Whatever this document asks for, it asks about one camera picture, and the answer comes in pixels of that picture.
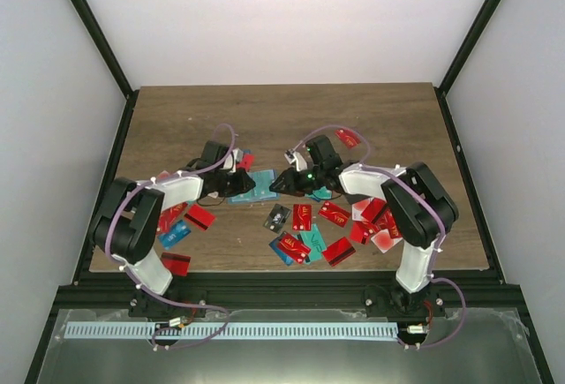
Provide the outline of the blue leather card holder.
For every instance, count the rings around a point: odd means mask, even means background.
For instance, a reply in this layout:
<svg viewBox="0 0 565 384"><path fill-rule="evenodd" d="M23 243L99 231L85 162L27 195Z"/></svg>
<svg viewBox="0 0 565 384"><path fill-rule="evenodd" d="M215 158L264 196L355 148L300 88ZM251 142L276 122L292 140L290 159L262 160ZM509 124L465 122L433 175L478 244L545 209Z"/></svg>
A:
<svg viewBox="0 0 565 384"><path fill-rule="evenodd" d="M252 178L255 186L246 193L228 198L230 204L256 203L279 199L280 195L269 189L276 179L276 172L273 169L250 172L249 176Z"/></svg>

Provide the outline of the teal VIP card front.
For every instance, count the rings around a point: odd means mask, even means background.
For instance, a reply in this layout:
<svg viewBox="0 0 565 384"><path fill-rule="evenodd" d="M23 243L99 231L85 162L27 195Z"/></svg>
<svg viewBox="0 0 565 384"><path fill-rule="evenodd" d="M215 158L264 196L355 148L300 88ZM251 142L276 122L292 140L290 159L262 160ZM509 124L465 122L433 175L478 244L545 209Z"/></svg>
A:
<svg viewBox="0 0 565 384"><path fill-rule="evenodd" d="M327 249L327 246L318 226L313 224L309 231L300 231L299 236L304 245L310 249L310 252L306 256L305 263L311 264L317 260L321 260L323 257L322 253Z"/></svg>

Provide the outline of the lone red card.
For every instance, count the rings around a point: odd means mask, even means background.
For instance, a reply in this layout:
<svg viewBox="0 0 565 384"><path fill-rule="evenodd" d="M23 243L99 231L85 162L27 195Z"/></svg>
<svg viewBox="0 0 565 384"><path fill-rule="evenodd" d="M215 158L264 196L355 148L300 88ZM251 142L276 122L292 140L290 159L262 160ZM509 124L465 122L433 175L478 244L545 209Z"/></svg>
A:
<svg viewBox="0 0 565 384"><path fill-rule="evenodd" d="M345 129L345 128L337 128L335 130L335 136L348 148L348 149L352 149L354 147L357 147L361 144L361 139L359 138L359 136L349 130L349 129Z"/></svg>

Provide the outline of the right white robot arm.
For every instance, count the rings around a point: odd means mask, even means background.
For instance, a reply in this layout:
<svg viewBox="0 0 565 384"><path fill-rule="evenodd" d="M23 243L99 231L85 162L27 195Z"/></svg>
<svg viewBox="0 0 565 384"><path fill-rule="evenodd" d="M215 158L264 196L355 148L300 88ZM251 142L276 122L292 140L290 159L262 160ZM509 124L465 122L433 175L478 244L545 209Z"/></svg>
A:
<svg viewBox="0 0 565 384"><path fill-rule="evenodd" d="M308 162L295 150L285 157L290 166L269 186L272 192L304 197L325 187L347 196L383 200L367 221L390 217L392 229L403 241L401 263L391 291L395 310L411 316L424 304L426 290L433 281L433 265L446 235L459 217L456 203L427 164L382 168L361 161L344 161L329 138L309 139L305 148Z"/></svg>

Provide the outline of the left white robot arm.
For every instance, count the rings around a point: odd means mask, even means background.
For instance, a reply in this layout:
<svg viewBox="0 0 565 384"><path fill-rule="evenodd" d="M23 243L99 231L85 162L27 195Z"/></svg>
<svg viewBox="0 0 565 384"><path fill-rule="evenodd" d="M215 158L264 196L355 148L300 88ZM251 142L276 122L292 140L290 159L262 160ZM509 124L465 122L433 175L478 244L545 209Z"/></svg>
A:
<svg viewBox="0 0 565 384"><path fill-rule="evenodd" d="M170 288L173 275L154 250L160 216L211 193L230 198L252 190L255 183L237 164L238 158L234 147L209 140L199 158L164 177L139 182L115 179L94 214L88 241L131 274L138 286L151 292L148 303L162 317L179 309L181 297Z"/></svg>

